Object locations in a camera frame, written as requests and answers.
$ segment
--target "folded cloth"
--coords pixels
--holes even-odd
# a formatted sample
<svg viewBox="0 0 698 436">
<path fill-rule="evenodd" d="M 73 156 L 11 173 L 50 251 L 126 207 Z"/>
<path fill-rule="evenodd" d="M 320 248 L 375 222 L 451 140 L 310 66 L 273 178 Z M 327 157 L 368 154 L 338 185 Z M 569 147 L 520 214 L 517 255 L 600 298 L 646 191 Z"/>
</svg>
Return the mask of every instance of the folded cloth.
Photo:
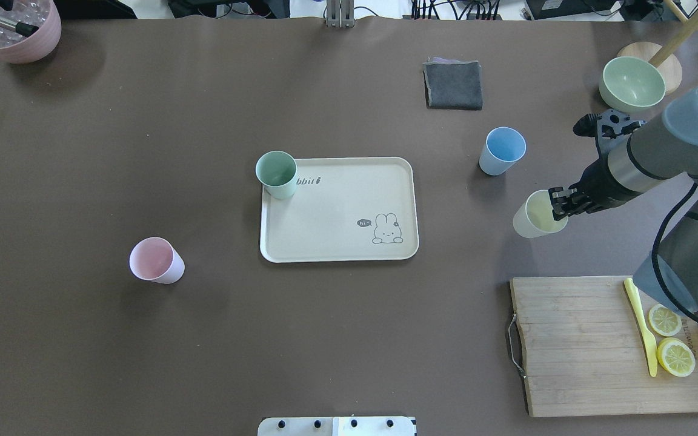
<svg viewBox="0 0 698 436">
<path fill-rule="evenodd" d="M 433 58 L 424 63 L 427 107 L 481 110 L 481 64 Z"/>
</svg>

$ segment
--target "wooden cutting board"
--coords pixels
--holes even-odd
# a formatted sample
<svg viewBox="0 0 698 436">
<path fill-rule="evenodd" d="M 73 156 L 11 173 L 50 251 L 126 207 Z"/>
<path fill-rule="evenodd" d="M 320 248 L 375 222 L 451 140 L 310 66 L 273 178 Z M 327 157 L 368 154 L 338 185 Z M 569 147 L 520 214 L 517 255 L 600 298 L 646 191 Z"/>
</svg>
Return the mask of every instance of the wooden cutting board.
<svg viewBox="0 0 698 436">
<path fill-rule="evenodd" d="M 517 278 L 510 284 L 532 417 L 698 412 L 698 326 L 676 334 L 696 357 L 688 377 L 648 364 L 626 276 Z M 656 301 L 640 292 L 648 314 Z"/>
</svg>

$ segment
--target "lime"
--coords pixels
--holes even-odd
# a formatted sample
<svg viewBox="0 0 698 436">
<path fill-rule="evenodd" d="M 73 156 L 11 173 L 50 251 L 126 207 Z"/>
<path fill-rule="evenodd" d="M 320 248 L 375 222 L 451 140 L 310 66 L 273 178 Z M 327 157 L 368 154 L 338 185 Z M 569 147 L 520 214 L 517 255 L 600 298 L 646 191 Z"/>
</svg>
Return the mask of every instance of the lime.
<svg viewBox="0 0 698 436">
<path fill-rule="evenodd" d="M 665 337 L 656 348 L 656 358 L 659 364 L 671 375 L 686 377 L 693 372 L 696 359 L 688 345 L 676 337 Z"/>
<path fill-rule="evenodd" d="M 651 328 L 662 336 L 674 336 L 683 326 L 679 315 L 662 304 L 657 304 L 648 310 L 648 321 Z"/>
</svg>

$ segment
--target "knife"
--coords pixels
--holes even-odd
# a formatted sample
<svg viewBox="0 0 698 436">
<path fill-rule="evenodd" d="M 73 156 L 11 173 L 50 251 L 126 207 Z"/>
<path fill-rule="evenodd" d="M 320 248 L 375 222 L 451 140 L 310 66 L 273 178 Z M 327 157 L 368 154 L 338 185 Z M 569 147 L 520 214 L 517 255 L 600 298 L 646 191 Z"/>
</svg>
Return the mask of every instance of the knife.
<svg viewBox="0 0 698 436">
<path fill-rule="evenodd" d="M 634 285 L 632 278 L 623 281 L 623 288 L 627 291 L 629 303 L 632 306 L 632 312 L 637 319 L 637 326 L 640 328 L 640 336 L 642 336 L 643 348 L 645 348 L 645 358 L 648 359 L 648 372 L 651 377 L 656 377 L 656 370 L 659 369 L 659 362 L 656 360 L 656 337 L 649 331 L 645 325 L 645 314 L 642 311 L 640 303 L 639 289 Z"/>
</svg>

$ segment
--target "brown table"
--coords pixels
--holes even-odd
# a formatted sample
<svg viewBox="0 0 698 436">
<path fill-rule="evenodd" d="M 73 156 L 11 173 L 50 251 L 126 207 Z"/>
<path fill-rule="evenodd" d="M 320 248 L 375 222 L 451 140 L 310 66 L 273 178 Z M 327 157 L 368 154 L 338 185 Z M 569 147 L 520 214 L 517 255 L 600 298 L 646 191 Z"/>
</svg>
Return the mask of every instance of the brown table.
<svg viewBox="0 0 698 436">
<path fill-rule="evenodd" d="M 634 272 L 688 186 L 526 240 L 511 218 L 596 158 L 571 126 L 601 67 L 676 25 L 363 19 L 66 22 L 0 63 L 0 434 L 255 434 L 263 417 L 407 414 L 419 434 L 698 434 L 698 414 L 533 419 L 507 354 L 515 276 Z M 698 34 L 677 55 L 698 85 Z M 421 64 L 477 59 L 482 111 L 429 110 Z M 650 117 L 659 111 L 649 111 Z M 504 176 L 476 162 L 526 135 Z M 419 252 L 274 265 L 258 250 L 264 151 L 401 156 Z M 135 279 L 160 235 L 182 280 Z"/>
</svg>

